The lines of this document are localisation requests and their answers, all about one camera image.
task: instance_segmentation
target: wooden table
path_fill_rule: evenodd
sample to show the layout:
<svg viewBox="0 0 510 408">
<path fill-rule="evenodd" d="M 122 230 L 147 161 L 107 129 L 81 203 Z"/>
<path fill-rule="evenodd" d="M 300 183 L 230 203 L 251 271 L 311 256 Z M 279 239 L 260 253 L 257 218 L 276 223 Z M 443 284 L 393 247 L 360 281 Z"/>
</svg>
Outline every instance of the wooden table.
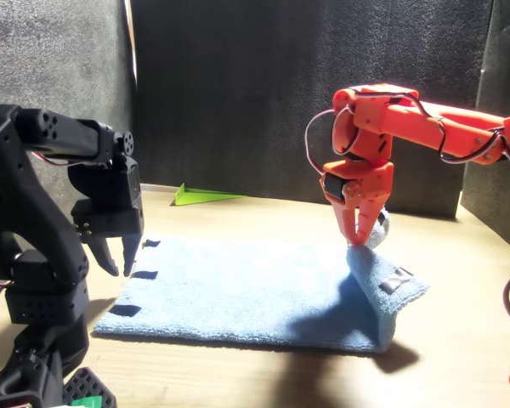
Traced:
<svg viewBox="0 0 510 408">
<path fill-rule="evenodd" d="M 170 207 L 172 200 L 171 193 L 144 192 L 146 232 L 344 243 L 329 206 L 243 198 Z M 121 261 L 121 242 L 110 246 Z M 510 319 L 502 307 L 510 246 L 459 207 L 456 221 L 393 214 L 377 251 L 431 284 L 399 314 L 386 354 L 360 358 L 91 337 L 84 365 L 123 408 L 510 407 Z M 89 257 L 91 332 L 126 279 L 107 275 Z M 9 324 L 0 299 L 0 368 L 20 329 Z"/>
</svg>

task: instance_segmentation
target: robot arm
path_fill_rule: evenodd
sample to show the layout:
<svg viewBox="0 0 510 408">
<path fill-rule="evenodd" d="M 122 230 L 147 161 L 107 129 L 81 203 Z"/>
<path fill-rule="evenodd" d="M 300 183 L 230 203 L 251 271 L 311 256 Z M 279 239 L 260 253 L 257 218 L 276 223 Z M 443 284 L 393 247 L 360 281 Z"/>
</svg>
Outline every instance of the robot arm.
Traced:
<svg viewBox="0 0 510 408">
<path fill-rule="evenodd" d="M 71 183 L 87 197 L 73 207 L 73 225 L 39 184 L 26 150 L 57 166 L 52 159 L 68 161 Z M 12 323 L 28 325 L 0 372 L 0 406 L 48 407 L 76 398 L 75 384 L 63 389 L 63 378 L 88 349 L 82 243 L 103 269 L 118 275 L 105 239 L 122 237 L 128 275 L 143 233 L 132 152 L 130 133 L 49 110 L 0 105 L 0 279 L 9 281 L 3 286 Z M 22 251 L 14 234 L 34 249 Z M 81 372 L 86 376 L 88 369 Z M 91 377 L 106 400 L 114 400 Z"/>
<path fill-rule="evenodd" d="M 333 149 L 347 158 L 327 163 L 321 186 L 340 230 L 365 244 L 393 184 L 393 137 L 438 150 L 451 164 L 510 159 L 510 117 L 421 102 L 418 92 L 391 85 L 338 91 L 333 100 Z M 355 208 L 359 208 L 355 229 Z"/>
</svg>

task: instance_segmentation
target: blue cloth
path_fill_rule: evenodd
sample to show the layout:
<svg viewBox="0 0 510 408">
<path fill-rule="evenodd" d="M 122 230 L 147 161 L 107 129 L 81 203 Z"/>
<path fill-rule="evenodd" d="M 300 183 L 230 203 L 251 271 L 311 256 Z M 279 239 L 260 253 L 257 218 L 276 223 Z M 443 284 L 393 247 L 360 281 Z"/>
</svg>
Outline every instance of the blue cloth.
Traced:
<svg viewBox="0 0 510 408">
<path fill-rule="evenodd" d="M 134 274 L 116 301 L 132 317 L 109 312 L 97 333 L 383 352 L 427 290 L 414 276 L 388 295 L 396 266 L 365 246 L 151 239 L 135 271 L 158 273 Z"/>
</svg>

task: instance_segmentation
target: green tag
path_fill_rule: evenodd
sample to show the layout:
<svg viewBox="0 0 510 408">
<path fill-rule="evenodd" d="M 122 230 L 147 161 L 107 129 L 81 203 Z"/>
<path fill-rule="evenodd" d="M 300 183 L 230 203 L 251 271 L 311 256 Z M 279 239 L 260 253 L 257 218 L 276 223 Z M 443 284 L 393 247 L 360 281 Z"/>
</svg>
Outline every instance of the green tag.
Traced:
<svg viewBox="0 0 510 408">
<path fill-rule="evenodd" d="M 102 408 L 102 397 L 85 397 L 71 402 L 71 406 L 85 406 L 87 408 Z"/>
<path fill-rule="evenodd" d="M 232 198 L 242 198 L 245 195 L 222 193 L 220 191 L 188 189 L 185 183 L 181 184 L 179 190 L 174 195 L 176 206 L 187 206 L 189 204 L 198 204 L 201 202 L 230 200 Z"/>
</svg>

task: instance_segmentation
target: black backdrop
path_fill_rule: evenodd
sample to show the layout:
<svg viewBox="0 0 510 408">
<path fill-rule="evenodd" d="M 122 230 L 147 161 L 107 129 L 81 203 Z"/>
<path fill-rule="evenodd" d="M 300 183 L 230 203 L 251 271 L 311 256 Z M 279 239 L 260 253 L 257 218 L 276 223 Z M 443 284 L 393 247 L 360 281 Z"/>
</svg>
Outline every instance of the black backdrop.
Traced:
<svg viewBox="0 0 510 408">
<path fill-rule="evenodd" d="M 472 108 L 490 0 L 137 0 L 142 181 L 323 202 L 303 129 L 339 88 L 389 82 Z M 332 159 L 329 122 L 314 155 Z M 396 139 L 394 211 L 454 216 L 462 166 Z"/>
</svg>

